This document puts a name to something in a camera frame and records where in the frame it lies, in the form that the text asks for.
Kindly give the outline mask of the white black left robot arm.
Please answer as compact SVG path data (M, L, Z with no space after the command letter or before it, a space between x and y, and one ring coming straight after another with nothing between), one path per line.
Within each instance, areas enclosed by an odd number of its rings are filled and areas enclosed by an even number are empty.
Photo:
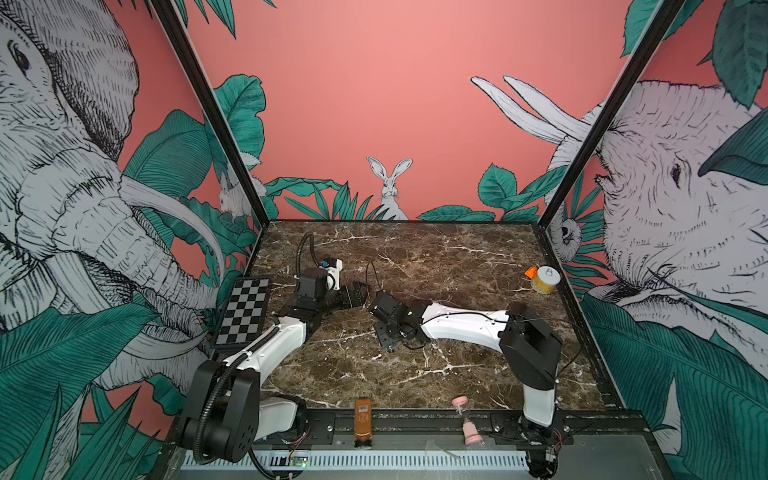
M198 367L181 415L179 446L202 465L218 459L235 463L259 439L294 429L302 436L305 429L296 421L299 402L280 396L262 400L261 387L325 318L363 306L368 294L364 282L342 285L326 269L306 270L273 325L239 352Z

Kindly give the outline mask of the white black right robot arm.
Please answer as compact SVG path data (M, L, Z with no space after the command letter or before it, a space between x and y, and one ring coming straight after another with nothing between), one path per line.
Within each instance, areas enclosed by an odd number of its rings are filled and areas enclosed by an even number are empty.
M523 385L523 416L527 424L553 425L556 376L563 341L535 311L522 303L506 310L477 311L437 302L407 305L386 291L370 306L380 344L417 348L432 340L455 340L501 353L509 370Z

